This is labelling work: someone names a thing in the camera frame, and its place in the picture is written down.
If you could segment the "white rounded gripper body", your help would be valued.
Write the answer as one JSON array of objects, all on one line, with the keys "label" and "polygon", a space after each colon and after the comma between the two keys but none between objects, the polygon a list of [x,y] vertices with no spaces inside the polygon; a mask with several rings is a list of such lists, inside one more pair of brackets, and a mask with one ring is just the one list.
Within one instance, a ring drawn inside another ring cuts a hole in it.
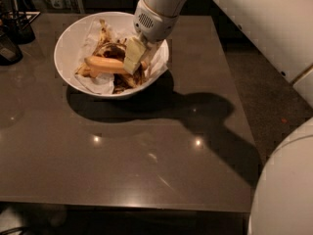
[{"label": "white rounded gripper body", "polygon": [[154,5],[150,5],[147,0],[139,0],[133,24],[143,40],[156,43],[172,32],[179,13],[180,6],[177,1],[158,0]]}]

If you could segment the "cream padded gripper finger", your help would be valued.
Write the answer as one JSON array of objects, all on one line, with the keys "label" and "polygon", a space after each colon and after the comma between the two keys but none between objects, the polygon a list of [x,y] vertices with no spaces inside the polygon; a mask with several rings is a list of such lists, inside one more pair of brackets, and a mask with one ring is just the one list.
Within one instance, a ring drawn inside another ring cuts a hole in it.
[{"label": "cream padded gripper finger", "polygon": [[124,69],[133,74],[141,65],[141,60],[146,54],[147,46],[137,37],[127,39],[124,58]]},{"label": "cream padded gripper finger", "polygon": [[149,65],[152,62],[152,59],[154,58],[157,50],[159,49],[159,47],[161,46],[160,42],[156,42],[156,43],[147,43],[147,50],[146,53],[143,56],[142,59],[142,68],[145,71]]}]

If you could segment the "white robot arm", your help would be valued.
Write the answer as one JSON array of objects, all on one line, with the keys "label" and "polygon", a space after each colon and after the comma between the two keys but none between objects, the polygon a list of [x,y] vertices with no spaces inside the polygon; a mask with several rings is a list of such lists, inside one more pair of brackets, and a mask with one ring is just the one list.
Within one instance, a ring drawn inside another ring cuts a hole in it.
[{"label": "white robot arm", "polygon": [[[165,39],[187,0],[139,0],[141,43]],[[313,101],[313,0],[212,0],[306,101]],[[254,193],[247,235],[313,235],[313,117],[272,153]]]}]

